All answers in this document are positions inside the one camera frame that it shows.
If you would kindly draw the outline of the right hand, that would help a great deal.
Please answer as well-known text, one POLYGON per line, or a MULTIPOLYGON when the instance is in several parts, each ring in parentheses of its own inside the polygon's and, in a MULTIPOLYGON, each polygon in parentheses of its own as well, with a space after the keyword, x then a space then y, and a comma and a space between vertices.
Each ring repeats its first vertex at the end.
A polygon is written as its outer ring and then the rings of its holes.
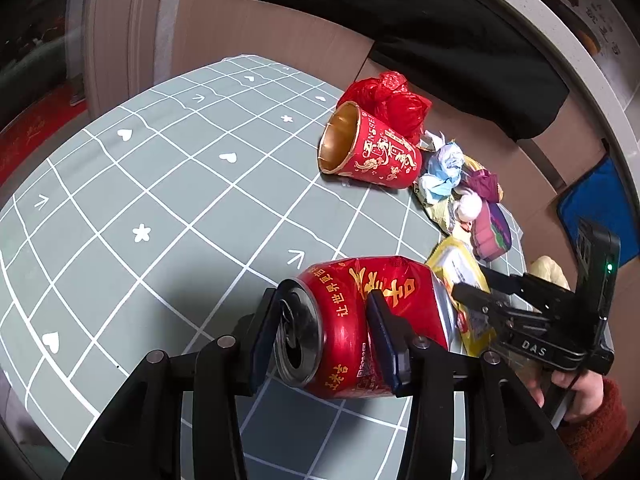
MULTIPOLYGON (((544 372, 540 368, 530 368, 521 374, 521 381, 535 399, 540 408, 546 403, 546 396, 542 384, 544 372)), ((570 424, 577 424, 593 415, 602 405, 604 399, 603 377, 592 370, 576 372, 562 372, 554 370, 549 378, 552 385, 570 389, 574 392, 573 401, 568 404, 564 420, 570 424)))

